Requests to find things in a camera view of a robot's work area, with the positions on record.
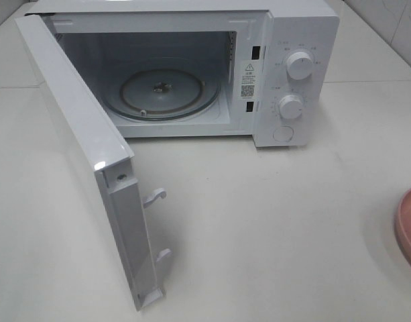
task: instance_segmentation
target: timer knob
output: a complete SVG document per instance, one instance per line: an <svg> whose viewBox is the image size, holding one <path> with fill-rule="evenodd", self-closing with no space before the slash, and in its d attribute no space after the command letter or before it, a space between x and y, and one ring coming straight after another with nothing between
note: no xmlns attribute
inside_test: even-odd
<svg viewBox="0 0 411 322"><path fill-rule="evenodd" d="M286 95L280 101L280 115L284 119L296 119L302 114L304 102L299 95Z"/></svg>
<svg viewBox="0 0 411 322"><path fill-rule="evenodd" d="M312 74L314 63L311 54L304 50L294 52L286 60L287 73L294 80L305 79Z"/></svg>

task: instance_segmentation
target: white table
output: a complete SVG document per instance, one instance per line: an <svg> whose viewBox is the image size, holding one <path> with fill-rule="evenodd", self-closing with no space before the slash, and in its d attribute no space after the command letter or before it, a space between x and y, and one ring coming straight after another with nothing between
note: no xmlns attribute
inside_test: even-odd
<svg viewBox="0 0 411 322"><path fill-rule="evenodd" d="M0 72L26 68L11 62ZM0 321L411 322L392 229L411 81L325 84L304 148L129 140L141 189L168 189L148 209L153 249L174 250L167 297L136 313L39 90L15 88L36 85L23 71L0 75Z"/></svg>

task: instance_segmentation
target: microwave door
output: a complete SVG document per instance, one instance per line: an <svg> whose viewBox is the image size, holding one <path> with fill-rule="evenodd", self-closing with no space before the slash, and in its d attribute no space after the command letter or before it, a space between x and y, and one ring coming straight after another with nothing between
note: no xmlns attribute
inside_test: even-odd
<svg viewBox="0 0 411 322"><path fill-rule="evenodd" d="M135 307L140 310L162 297L161 278L156 273L162 258L170 254L164 250L157 256L158 262L154 260L143 208L166 193L158 189L141 199L131 148L43 19L29 15L16 23L63 152L90 200L99 201L95 202L97 213L101 208L107 214Z"/></svg>

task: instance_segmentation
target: pink bowl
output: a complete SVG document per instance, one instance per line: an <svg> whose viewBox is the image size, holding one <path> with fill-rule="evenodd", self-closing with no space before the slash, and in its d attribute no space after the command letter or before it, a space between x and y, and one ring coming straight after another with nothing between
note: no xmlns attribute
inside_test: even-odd
<svg viewBox="0 0 411 322"><path fill-rule="evenodd" d="M411 261L411 189L402 197L396 217L396 235L400 246Z"/></svg>

